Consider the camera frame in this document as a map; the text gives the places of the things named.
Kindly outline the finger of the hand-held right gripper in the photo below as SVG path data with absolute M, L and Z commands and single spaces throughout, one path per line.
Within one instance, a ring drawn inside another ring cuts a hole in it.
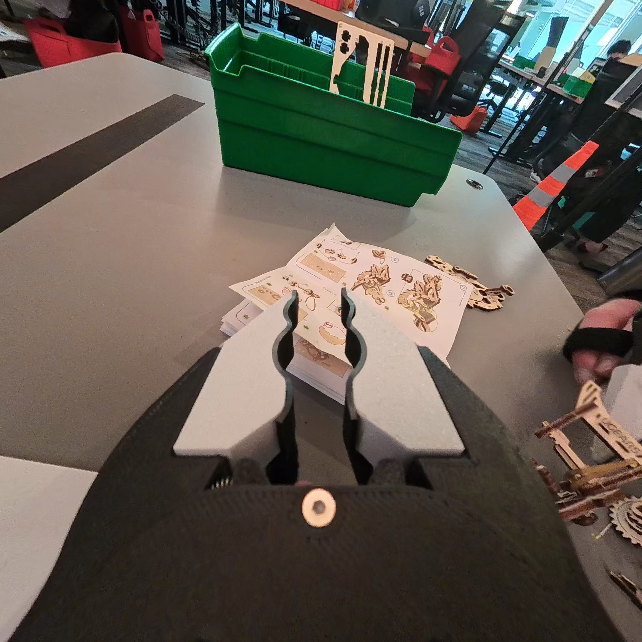
M 611 419 L 641 444 L 641 365 L 616 367 L 602 402 Z

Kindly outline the long background desk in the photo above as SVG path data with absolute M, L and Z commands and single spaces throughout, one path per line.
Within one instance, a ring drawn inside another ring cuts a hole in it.
M 548 127 L 559 109 L 567 108 L 571 114 L 582 104 L 583 98 L 567 93 L 553 81 L 537 76 L 532 69 L 520 69 L 505 60 L 499 67 L 511 80 L 524 81 L 525 89 L 534 91 L 534 99 L 518 118 L 514 129 L 506 136 L 496 152 L 503 160 L 520 166 L 531 166 L 538 154 L 538 137 Z

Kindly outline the person's right hand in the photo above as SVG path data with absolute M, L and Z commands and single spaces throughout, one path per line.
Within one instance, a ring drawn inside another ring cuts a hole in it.
M 579 329 L 610 329 L 631 331 L 635 314 L 641 303 L 635 299 L 611 299 L 590 309 L 579 324 Z M 576 349 L 571 353 L 571 364 L 576 382 L 596 383 L 610 378 L 614 369 L 621 365 L 622 356 L 615 355 L 606 347 Z

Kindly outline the instruction booklet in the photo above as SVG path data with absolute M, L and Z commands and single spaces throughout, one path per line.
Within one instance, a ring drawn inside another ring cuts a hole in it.
M 243 301 L 222 319 L 221 331 L 228 336 L 269 305 L 298 293 L 295 355 L 287 370 L 340 404 L 352 371 L 345 357 L 342 289 L 363 295 L 414 343 L 442 360 L 453 346 L 472 293 L 472 286 L 461 279 L 394 250 L 353 242 L 335 225 L 286 266 L 230 288 Z

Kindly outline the green plastic bin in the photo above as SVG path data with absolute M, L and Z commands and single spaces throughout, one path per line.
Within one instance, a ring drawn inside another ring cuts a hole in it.
M 225 166 L 412 207 L 444 185 L 461 132 L 410 116 L 415 86 L 392 76 L 363 101 L 365 66 L 235 23 L 208 45 Z

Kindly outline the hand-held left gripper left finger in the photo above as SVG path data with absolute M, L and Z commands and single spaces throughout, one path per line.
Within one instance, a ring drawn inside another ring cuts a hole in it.
M 173 445 L 178 456 L 252 459 L 272 470 L 298 470 L 294 357 L 296 292 L 278 300 L 220 347 Z

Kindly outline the tall punched plywood sheet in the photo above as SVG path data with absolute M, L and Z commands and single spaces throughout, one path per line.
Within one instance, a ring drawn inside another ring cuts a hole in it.
M 375 107 L 385 108 L 395 43 L 390 38 L 344 22 L 337 24 L 329 91 L 339 95 L 338 79 L 341 70 L 356 51 L 361 39 L 367 44 L 363 101 Z

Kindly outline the wooden roll cage frame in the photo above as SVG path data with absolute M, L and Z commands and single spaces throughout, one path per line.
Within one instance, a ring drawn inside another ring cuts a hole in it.
M 618 423 L 611 419 L 602 402 L 603 391 L 594 381 L 583 384 L 574 409 L 554 421 L 544 421 L 535 433 L 537 438 L 548 437 L 567 468 L 587 467 L 573 450 L 564 433 L 567 426 L 582 422 L 593 434 L 593 461 L 595 465 L 634 459 L 641 464 L 641 445 Z

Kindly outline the orange bag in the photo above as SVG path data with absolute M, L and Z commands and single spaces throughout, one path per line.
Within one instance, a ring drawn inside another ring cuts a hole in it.
M 485 107 L 476 105 L 470 115 L 468 116 L 455 116 L 450 115 L 450 122 L 457 127 L 460 131 L 471 135 L 477 134 L 484 124 L 488 110 Z

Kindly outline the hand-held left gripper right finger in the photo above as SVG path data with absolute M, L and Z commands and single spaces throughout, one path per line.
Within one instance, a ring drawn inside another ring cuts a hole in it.
M 363 295 L 341 290 L 346 382 L 343 442 L 354 470 L 386 460 L 459 457 L 465 446 L 418 346 Z

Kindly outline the black office chair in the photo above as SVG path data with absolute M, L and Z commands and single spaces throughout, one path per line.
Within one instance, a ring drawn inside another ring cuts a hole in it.
M 470 115 L 524 21 L 509 12 L 509 5 L 510 1 L 472 2 L 450 35 L 459 47 L 459 64 L 436 101 L 413 97 L 411 116 L 438 123 L 446 115 Z

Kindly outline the red tote bag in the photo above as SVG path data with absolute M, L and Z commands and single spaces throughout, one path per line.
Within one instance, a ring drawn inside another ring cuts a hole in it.
M 414 98 L 436 101 L 452 77 L 461 56 L 458 44 L 450 36 L 441 36 L 431 45 L 429 55 L 409 54 L 408 68 L 415 85 Z
M 38 17 L 23 19 L 22 24 L 43 68 L 123 51 L 119 41 L 106 43 L 70 36 L 61 19 Z
M 160 27 L 154 10 L 147 7 L 131 8 L 121 3 L 118 5 L 118 16 L 120 41 L 126 52 L 151 62 L 165 60 Z

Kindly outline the long wooden bar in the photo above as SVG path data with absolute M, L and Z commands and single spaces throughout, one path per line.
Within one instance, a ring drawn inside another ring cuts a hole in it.
M 627 598 L 641 611 L 641 587 L 624 574 L 608 570 L 611 580 L 626 594 Z

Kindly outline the orange traffic cone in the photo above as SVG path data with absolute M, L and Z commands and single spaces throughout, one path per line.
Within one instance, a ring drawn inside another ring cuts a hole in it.
M 543 217 L 549 206 L 559 197 L 568 181 L 599 147 L 600 145 L 597 142 L 587 141 L 512 207 L 528 232 L 533 230 L 535 224 Z

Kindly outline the pile of flat wooden cutouts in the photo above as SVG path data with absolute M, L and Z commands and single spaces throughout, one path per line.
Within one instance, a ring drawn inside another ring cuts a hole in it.
M 467 307 L 470 309 L 496 311 L 502 309 L 503 302 L 507 297 L 512 297 L 515 294 L 514 289 L 509 285 L 500 285 L 494 288 L 486 287 L 472 272 L 443 261 L 436 255 L 429 255 L 424 262 L 472 286 L 472 292 L 467 302 Z

